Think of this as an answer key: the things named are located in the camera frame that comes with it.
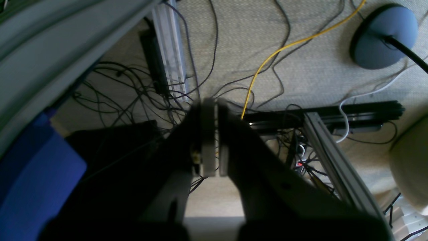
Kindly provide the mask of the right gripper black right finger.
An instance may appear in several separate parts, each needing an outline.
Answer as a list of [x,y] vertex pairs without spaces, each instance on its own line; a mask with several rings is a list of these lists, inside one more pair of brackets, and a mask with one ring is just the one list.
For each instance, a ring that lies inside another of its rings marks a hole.
[[239,241],[394,241],[385,218],[314,187],[280,162],[260,136],[218,102],[220,174],[237,187],[246,223]]

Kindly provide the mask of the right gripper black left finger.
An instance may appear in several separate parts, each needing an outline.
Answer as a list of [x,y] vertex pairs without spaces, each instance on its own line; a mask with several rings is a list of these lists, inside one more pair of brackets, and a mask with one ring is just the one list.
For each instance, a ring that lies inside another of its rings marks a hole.
[[191,107],[143,164],[123,183],[82,209],[61,213],[41,241],[189,241],[183,226],[194,174],[215,176],[215,102]]

